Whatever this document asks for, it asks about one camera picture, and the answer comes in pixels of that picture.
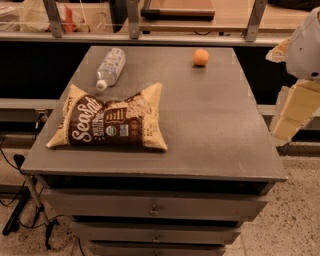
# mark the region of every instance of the speckled floor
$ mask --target speckled floor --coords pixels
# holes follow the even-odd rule
[[[17,151],[26,153],[23,148],[4,149],[10,161]],[[267,195],[269,204],[253,222],[241,227],[241,235],[227,246],[225,256],[320,255],[320,146],[293,145],[287,153],[289,155],[281,158],[288,181],[273,187]],[[23,181],[17,171],[6,166],[3,157],[0,157],[0,168],[0,184],[4,184],[4,181],[20,184]],[[0,205],[1,231],[15,204],[9,207]],[[56,216],[50,205],[44,204],[48,217]],[[34,214],[35,204],[29,200],[20,216],[21,222],[31,225]],[[44,226],[36,229],[20,226],[17,232],[8,236],[0,235],[0,256],[91,256],[85,241],[81,241],[83,254],[80,251],[78,239],[69,229],[70,220],[59,217],[58,222],[49,240],[52,249],[45,247]]]

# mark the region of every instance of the drawer handle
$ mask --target drawer handle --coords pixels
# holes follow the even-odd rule
[[[150,216],[158,216],[159,215],[159,212],[157,211],[155,205],[152,206],[152,209],[149,211],[149,215]]]

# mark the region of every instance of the bottle cap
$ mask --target bottle cap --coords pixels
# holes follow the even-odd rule
[[[108,87],[108,84],[105,80],[98,80],[96,87],[99,91],[104,91]]]

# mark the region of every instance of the table top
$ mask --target table top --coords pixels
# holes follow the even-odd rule
[[[102,100],[124,100],[160,82],[164,153],[133,147],[46,148],[62,120],[68,87],[22,166],[45,175],[134,176],[284,181],[286,173],[232,48],[207,48],[209,63],[194,67],[192,47],[122,47],[127,62],[114,87],[95,88],[106,46],[92,46],[71,83]]]

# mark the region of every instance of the orange ball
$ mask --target orange ball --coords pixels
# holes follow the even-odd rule
[[[198,49],[193,53],[193,63],[197,66],[205,66],[209,61],[209,53],[204,49]]]

